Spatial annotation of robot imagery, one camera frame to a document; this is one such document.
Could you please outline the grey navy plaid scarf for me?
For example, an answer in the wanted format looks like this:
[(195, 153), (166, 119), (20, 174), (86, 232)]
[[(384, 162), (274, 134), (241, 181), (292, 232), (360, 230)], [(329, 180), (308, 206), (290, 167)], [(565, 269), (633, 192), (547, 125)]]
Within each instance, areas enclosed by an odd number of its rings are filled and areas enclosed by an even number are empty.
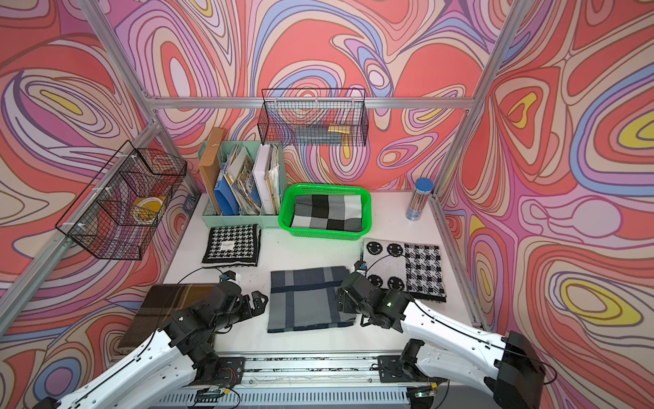
[(344, 266), (271, 273), (269, 333), (351, 327), (356, 316), (337, 310), (337, 290), (350, 271)]

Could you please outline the smiley face checked scarf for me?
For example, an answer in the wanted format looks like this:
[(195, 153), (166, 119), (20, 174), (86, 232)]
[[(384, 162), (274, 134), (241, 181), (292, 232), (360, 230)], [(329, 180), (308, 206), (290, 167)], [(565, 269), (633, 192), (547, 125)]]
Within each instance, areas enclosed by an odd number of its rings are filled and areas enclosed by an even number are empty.
[(378, 288), (404, 291), (416, 299), (446, 302), (440, 248), (389, 240), (364, 240), (364, 274)]

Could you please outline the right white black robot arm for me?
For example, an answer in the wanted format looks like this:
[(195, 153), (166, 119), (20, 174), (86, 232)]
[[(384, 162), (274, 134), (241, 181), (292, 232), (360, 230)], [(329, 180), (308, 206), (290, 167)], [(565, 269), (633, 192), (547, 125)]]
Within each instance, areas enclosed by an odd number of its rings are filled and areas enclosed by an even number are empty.
[(349, 274), (337, 290), (337, 309), (362, 316), (365, 325), (409, 337), (399, 373), (417, 382), (444, 378), (491, 395), (502, 408), (538, 408), (545, 364), (519, 332), (502, 336), (442, 315), (405, 291), (383, 290), (363, 274)]

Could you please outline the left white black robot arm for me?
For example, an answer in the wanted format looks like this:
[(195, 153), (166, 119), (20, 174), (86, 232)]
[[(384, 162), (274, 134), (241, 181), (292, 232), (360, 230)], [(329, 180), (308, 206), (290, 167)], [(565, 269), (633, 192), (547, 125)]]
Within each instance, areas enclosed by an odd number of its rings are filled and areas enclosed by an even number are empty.
[(148, 408), (189, 385), (231, 389), (242, 380), (245, 362), (221, 358), (213, 337), (222, 329), (262, 315), (268, 296), (245, 294), (234, 281), (214, 285), (207, 296), (170, 314), (146, 340), (85, 386), (38, 408)]

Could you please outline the black white grey checked scarf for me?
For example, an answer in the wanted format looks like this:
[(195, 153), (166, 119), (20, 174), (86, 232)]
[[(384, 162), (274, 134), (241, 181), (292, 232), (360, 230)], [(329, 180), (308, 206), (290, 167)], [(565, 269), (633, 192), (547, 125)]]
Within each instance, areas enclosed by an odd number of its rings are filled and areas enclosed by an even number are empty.
[(361, 197), (335, 194), (296, 196), (291, 228), (359, 233), (363, 230)]

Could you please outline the green plastic basket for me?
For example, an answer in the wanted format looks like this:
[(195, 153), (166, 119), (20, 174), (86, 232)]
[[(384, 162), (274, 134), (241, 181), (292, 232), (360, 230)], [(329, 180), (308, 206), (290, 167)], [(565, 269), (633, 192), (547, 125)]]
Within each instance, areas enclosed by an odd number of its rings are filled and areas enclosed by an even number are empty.
[(371, 194), (362, 187), (296, 184), (286, 190), (278, 222), (295, 237), (359, 240), (372, 228)]

